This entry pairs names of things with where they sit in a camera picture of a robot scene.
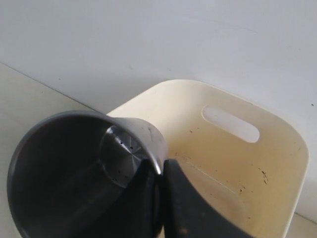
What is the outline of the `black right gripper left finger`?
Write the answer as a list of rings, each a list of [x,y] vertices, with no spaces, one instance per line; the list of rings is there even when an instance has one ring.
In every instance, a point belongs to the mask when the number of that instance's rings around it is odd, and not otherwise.
[[[160,178],[149,160],[143,160],[125,190],[125,238],[156,238],[162,230]]]

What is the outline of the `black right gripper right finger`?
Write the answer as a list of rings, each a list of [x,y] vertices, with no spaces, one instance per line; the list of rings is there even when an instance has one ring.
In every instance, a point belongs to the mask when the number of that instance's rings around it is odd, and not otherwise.
[[[166,238],[249,238],[197,192],[175,159],[163,168],[164,236]]]

